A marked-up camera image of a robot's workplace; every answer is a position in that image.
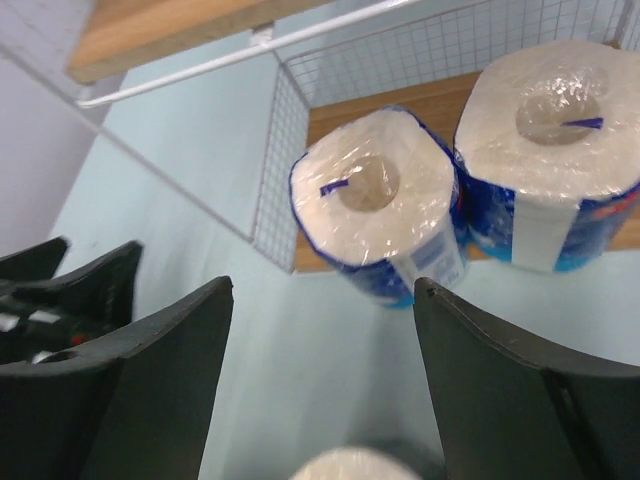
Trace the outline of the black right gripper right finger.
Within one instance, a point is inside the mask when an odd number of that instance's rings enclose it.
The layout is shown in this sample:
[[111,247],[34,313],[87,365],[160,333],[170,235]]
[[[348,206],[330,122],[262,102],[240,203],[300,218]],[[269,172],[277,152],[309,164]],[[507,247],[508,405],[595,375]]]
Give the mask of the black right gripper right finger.
[[414,321],[452,479],[635,479],[639,370],[554,343],[436,282]]

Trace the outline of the black-wrapped toilet roll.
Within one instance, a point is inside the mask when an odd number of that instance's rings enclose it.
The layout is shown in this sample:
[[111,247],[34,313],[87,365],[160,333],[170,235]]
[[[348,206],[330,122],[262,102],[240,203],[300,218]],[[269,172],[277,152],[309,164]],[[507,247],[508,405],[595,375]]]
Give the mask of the black-wrapped toilet roll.
[[406,464],[361,447],[325,451],[302,465],[291,480],[419,480]]

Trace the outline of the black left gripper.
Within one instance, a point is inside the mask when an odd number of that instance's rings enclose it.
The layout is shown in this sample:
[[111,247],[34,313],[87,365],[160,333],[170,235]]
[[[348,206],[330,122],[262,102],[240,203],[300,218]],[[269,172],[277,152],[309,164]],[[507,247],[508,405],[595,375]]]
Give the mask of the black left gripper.
[[1,363],[37,363],[130,324],[143,246],[127,242],[58,276],[56,237],[1,258]]

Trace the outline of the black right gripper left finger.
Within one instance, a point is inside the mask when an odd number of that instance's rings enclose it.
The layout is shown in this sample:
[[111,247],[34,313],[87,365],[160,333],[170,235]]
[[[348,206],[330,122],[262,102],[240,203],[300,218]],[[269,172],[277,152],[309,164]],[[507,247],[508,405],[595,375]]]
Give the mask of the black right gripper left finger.
[[232,281],[36,363],[1,368],[5,479],[194,479],[231,326]]

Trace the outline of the blue white-striped toilet roll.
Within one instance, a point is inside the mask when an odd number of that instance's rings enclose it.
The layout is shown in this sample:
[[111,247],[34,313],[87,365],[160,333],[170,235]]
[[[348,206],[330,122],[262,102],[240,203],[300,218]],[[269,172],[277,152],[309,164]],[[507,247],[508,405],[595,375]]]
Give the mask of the blue white-striped toilet roll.
[[505,55],[454,135],[470,234],[540,272],[600,256],[639,201],[639,56],[586,40]]

